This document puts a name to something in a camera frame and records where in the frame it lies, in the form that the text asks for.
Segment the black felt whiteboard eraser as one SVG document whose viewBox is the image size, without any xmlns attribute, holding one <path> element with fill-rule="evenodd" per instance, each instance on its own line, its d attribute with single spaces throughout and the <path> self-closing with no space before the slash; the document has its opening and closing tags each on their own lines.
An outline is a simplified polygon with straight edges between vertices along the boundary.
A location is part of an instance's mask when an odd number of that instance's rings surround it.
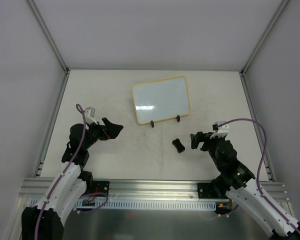
<svg viewBox="0 0 300 240">
<path fill-rule="evenodd" d="M 185 151 L 185 146 L 181 143 L 179 138 L 176 138 L 172 141 L 172 145 L 176 148 L 177 152 L 181 154 Z"/>
</svg>

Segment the yellow framed whiteboard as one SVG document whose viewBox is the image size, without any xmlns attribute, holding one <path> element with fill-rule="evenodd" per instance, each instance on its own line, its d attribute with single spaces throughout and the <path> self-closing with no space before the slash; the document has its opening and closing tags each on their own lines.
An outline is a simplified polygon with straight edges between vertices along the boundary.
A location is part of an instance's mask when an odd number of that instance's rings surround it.
<svg viewBox="0 0 300 240">
<path fill-rule="evenodd" d="M 187 116 L 191 113 L 185 76 L 135 84 L 131 87 L 136 120 L 139 125 Z"/>
</svg>

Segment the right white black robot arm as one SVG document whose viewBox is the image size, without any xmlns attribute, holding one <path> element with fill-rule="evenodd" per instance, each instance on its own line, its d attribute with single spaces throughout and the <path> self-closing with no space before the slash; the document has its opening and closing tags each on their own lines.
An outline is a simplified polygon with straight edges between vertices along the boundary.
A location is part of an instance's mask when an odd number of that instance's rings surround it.
<svg viewBox="0 0 300 240">
<path fill-rule="evenodd" d="M 191 147 L 199 143 L 208 152 L 219 176 L 213 179 L 207 193 L 229 198 L 259 224 L 271 240 L 300 240 L 300 220 L 284 210 L 257 181 L 255 175 L 237 158 L 237 151 L 224 136 L 215 132 L 198 132 Z"/>
</svg>

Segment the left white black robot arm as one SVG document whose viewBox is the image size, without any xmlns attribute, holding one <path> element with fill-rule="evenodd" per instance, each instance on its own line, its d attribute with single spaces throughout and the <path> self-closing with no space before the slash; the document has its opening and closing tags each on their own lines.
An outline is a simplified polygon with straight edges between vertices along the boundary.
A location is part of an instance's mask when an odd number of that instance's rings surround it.
<svg viewBox="0 0 300 240">
<path fill-rule="evenodd" d="M 84 167 L 90 157 L 88 149 L 97 141 L 115 139 L 122 125 L 102 118 L 100 124 L 84 119 L 69 130 L 69 141 L 61 159 L 57 176 L 47 191 L 33 207 L 26 207 L 21 215 L 21 238 L 23 240 L 60 240 L 65 222 L 80 198 L 103 197 L 105 200 L 93 208 L 96 211 L 109 200 L 104 192 L 95 190 L 93 175 Z"/>
</svg>

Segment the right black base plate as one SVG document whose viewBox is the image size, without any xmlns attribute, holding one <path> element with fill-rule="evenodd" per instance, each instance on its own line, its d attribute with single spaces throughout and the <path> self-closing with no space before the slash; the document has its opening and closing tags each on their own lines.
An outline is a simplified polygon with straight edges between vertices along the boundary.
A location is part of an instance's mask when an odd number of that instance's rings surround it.
<svg viewBox="0 0 300 240">
<path fill-rule="evenodd" d="M 199 199 L 227 199 L 226 191 L 229 186 L 219 177 L 211 182 L 197 183 L 197 194 Z"/>
</svg>

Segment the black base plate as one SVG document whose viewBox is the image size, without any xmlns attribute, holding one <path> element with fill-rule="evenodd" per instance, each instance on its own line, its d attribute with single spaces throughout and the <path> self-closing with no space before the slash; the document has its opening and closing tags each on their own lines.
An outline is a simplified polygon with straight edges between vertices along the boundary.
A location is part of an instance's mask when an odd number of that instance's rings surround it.
<svg viewBox="0 0 300 240">
<path fill-rule="evenodd" d="M 93 180 L 90 192 L 91 193 L 104 193 L 106 195 L 109 194 L 110 190 L 110 182 L 105 180 Z"/>
<path fill-rule="evenodd" d="M 199 199 L 227 199 L 226 191 L 229 186 L 219 177 L 211 182 L 197 183 L 197 194 Z"/>
</svg>

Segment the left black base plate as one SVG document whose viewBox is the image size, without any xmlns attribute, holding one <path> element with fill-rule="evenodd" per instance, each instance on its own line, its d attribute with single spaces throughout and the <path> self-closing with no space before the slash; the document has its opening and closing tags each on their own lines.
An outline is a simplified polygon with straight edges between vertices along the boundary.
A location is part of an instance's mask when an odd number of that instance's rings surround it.
<svg viewBox="0 0 300 240">
<path fill-rule="evenodd" d="M 110 182 L 105 180 L 93 180 L 90 192 L 91 193 L 104 193 L 106 195 L 109 194 L 110 190 Z"/>
</svg>

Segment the aluminium mounting rail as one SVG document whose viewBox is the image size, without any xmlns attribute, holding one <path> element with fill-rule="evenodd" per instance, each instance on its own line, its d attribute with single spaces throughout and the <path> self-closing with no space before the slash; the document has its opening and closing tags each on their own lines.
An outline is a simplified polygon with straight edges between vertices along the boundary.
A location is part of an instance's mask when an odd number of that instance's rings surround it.
<svg viewBox="0 0 300 240">
<path fill-rule="evenodd" d="M 131 179 L 97 179 L 109 181 L 110 200 L 159 200 L 192 201 L 198 198 L 197 183 L 210 181 L 193 180 L 131 180 Z M 53 178 L 36 177 L 23 180 L 19 197 L 42 197 Z M 281 182 L 262 181 L 263 190 L 267 191 L 277 202 L 289 202 L 287 188 Z"/>
</svg>

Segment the left aluminium frame post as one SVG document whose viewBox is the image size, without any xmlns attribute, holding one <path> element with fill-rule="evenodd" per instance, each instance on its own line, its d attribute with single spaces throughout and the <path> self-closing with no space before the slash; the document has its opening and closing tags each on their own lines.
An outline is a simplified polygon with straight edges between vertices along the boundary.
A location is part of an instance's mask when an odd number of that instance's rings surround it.
<svg viewBox="0 0 300 240">
<path fill-rule="evenodd" d="M 61 66 L 62 70 L 67 74 L 69 71 L 69 68 L 67 67 L 67 64 L 64 60 L 64 58 L 61 55 L 61 52 L 59 51 L 59 48 L 57 47 L 55 40 L 34 0 L 26 0 L 25 1 L 27 5 L 29 6 L 32 14 L 34 15 L 35 20 L 37 21 L 43 35 L 45 36 L 51 50 L 53 51 L 55 57 L 57 58 L 57 61 L 59 65 Z"/>
</svg>

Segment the aluminium frame post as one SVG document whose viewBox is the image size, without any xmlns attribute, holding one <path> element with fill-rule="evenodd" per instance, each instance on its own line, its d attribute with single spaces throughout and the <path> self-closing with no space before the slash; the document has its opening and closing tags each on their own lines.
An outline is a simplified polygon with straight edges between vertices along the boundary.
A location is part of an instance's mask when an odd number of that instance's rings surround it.
<svg viewBox="0 0 300 240">
<path fill-rule="evenodd" d="M 57 47 L 55 40 L 34 0 L 26 0 L 25 1 L 27 5 L 29 6 L 32 14 L 34 15 L 35 20 L 37 21 L 43 35 L 45 36 L 51 50 L 53 51 L 55 57 L 57 58 L 57 61 L 59 65 L 61 66 L 62 70 L 67 74 L 69 71 L 69 68 L 67 67 L 67 64 L 64 60 L 64 58 L 61 55 L 61 52 L 59 51 L 59 48 Z"/>
<path fill-rule="evenodd" d="M 272 17 L 270 18 L 269 22 L 267 23 L 265 29 L 263 30 L 260 38 L 258 39 L 255 47 L 253 48 L 251 54 L 249 55 L 246 63 L 244 64 L 243 68 L 240 71 L 240 74 L 244 77 L 245 74 L 248 72 L 250 66 L 254 62 L 255 58 L 257 57 L 258 53 L 262 49 L 263 45 L 265 44 L 266 40 L 270 36 L 272 30 L 276 26 L 277 22 L 281 18 L 283 12 L 286 10 L 290 0 L 281 0 L 278 7 L 274 11 Z"/>
</svg>

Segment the right aluminium frame post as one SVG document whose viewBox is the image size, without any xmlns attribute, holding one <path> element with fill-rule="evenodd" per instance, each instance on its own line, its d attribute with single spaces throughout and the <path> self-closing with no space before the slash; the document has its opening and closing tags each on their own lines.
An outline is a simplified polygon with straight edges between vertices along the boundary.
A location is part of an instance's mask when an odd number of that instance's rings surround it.
<svg viewBox="0 0 300 240">
<path fill-rule="evenodd" d="M 277 22 L 281 18 L 283 12 L 286 10 L 290 0 L 281 0 L 278 7 L 274 11 L 272 17 L 270 18 L 269 22 L 267 23 L 265 29 L 263 30 L 260 38 L 258 39 L 255 47 L 253 48 L 251 54 L 249 55 L 246 63 L 244 64 L 243 68 L 240 71 L 240 74 L 244 77 L 245 74 L 248 72 L 250 66 L 254 62 L 255 58 L 257 57 L 258 53 L 262 49 L 263 45 L 265 44 L 266 40 L 270 36 L 272 30 L 276 26 Z"/>
</svg>

